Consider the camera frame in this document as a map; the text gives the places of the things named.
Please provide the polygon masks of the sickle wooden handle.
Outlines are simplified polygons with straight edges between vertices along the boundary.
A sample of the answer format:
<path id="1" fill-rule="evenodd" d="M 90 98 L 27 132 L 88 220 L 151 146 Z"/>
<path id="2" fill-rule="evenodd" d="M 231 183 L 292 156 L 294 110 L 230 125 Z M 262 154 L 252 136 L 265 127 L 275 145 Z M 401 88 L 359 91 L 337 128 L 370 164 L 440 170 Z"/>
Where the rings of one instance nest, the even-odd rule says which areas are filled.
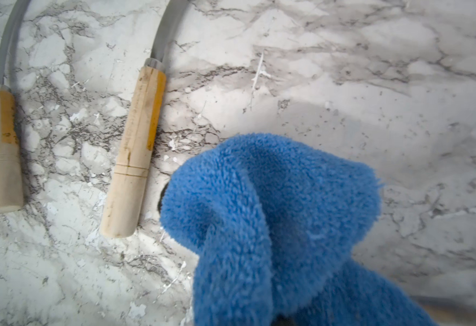
<path id="1" fill-rule="evenodd" d="M 476 308 L 438 297 L 412 296 L 439 325 L 475 325 Z"/>
<path id="2" fill-rule="evenodd" d="M 151 55 L 140 70 L 99 227 L 108 239 L 136 231 L 167 82 L 165 55 L 188 5 L 184 0 L 167 4 Z"/>
<path id="3" fill-rule="evenodd" d="M 18 211 L 24 204 L 15 98 L 4 77 L 12 39 L 29 4 L 29 1 L 16 1 L 0 40 L 0 214 Z"/>

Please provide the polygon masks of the blue rag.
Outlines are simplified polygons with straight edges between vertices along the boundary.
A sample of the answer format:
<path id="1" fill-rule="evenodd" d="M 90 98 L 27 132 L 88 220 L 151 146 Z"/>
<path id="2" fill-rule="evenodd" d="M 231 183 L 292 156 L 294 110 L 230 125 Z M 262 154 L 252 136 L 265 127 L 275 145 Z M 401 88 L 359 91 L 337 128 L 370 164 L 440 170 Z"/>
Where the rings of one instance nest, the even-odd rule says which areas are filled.
<path id="1" fill-rule="evenodd" d="M 399 287 L 352 258 L 379 217 L 371 167 L 274 134 L 187 160 L 159 204 L 199 260 L 196 325 L 432 325 Z"/>

